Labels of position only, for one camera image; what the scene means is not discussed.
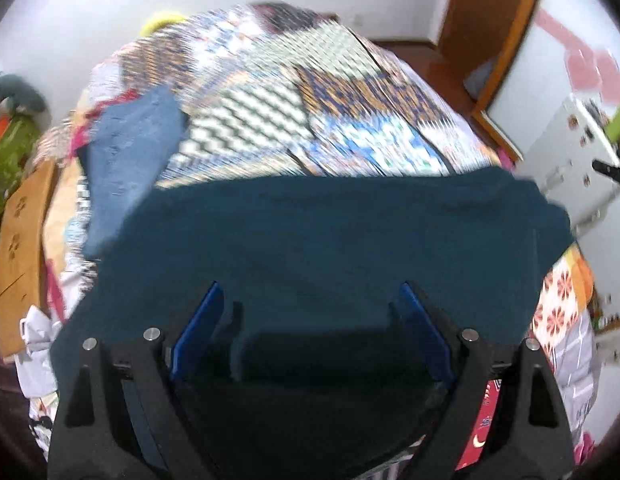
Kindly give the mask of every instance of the bed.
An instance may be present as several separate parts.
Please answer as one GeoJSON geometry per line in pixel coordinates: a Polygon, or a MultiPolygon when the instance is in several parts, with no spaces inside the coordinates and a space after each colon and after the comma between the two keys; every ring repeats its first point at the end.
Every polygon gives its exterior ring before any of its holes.
{"type": "MultiPolygon", "coordinates": [[[[194,15],[125,45],[94,67],[75,110],[37,145],[35,167],[52,158],[61,168],[43,229],[48,303],[61,321],[72,317],[98,277],[98,262],[84,256],[92,211],[82,150],[105,110],[157,85],[168,85],[191,117],[187,138],[153,184],[163,189],[274,174],[438,177],[499,163],[409,65],[336,21],[282,3],[194,15]],[[321,81],[315,80],[316,67],[325,72],[321,81]],[[352,78],[366,83],[354,87],[352,78]],[[260,92],[245,92],[256,83],[260,92]],[[407,97],[394,99],[394,85],[407,88],[407,97]],[[317,88],[332,92],[318,94],[317,88]],[[259,113],[263,107],[268,113],[259,113]],[[361,119],[370,107],[385,115],[361,119]],[[246,109],[256,110],[245,115],[255,127],[229,135],[228,126],[246,109]]],[[[586,312],[591,295],[591,273],[573,244],[546,276],[530,323],[566,389],[564,399],[575,380],[590,381],[590,394],[568,410],[576,440],[594,394],[592,345],[589,353],[583,344],[570,346],[578,364],[566,357],[568,344],[560,345],[575,328],[581,343],[592,339],[586,312]],[[578,378],[571,373],[577,370],[578,378]]],[[[476,443],[485,440],[498,389],[496,382],[487,385],[487,411],[459,466],[478,459],[476,443]]],[[[56,392],[30,400],[32,428],[45,454],[57,406],[56,392]]],[[[408,449],[362,478],[394,480],[410,457],[408,449]]]]}

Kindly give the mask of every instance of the blue gripper pad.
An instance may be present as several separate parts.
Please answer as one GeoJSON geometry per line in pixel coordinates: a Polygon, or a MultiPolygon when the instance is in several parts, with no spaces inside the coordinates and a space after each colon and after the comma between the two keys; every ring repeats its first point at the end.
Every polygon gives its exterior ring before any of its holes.
{"type": "Polygon", "coordinates": [[[197,368],[221,319],[223,305],[223,289],[214,282],[174,345],[170,381],[183,380],[197,368]]]}
{"type": "Polygon", "coordinates": [[[427,372],[448,388],[455,383],[450,347],[437,329],[417,294],[408,283],[399,288],[398,310],[419,351],[427,372]]]}

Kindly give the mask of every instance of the pink decal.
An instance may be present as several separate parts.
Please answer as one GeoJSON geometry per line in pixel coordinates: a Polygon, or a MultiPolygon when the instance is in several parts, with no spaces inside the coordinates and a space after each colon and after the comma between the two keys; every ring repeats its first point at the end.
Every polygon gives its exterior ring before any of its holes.
{"type": "Polygon", "coordinates": [[[609,52],[594,52],[546,10],[536,12],[535,23],[565,47],[565,68],[572,91],[599,91],[603,102],[620,103],[620,72],[609,52]]]}

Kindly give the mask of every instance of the baseboard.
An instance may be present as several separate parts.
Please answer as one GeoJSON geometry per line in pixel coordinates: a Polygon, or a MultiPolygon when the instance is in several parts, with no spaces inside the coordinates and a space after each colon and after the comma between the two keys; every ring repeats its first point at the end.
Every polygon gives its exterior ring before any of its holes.
{"type": "Polygon", "coordinates": [[[432,50],[437,49],[437,45],[432,43],[430,40],[418,40],[418,39],[410,40],[410,39],[405,39],[405,38],[396,38],[396,39],[381,38],[378,40],[372,39],[370,41],[372,41],[372,43],[382,48],[391,47],[391,46],[424,46],[426,48],[431,48],[432,50]]]}

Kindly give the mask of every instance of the white cloth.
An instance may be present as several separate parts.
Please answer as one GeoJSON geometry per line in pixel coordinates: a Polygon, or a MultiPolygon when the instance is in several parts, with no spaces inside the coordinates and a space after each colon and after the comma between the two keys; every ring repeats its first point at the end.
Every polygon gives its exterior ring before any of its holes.
{"type": "Polygon", "coordinates": [[[26,349],[16,354],[16,373],[26,397],[44,397],[56,391],[56,378],[50,362],[50,346],[61,330],[61,322],[48,318],[32,305],[19,324],[26,349]]]}

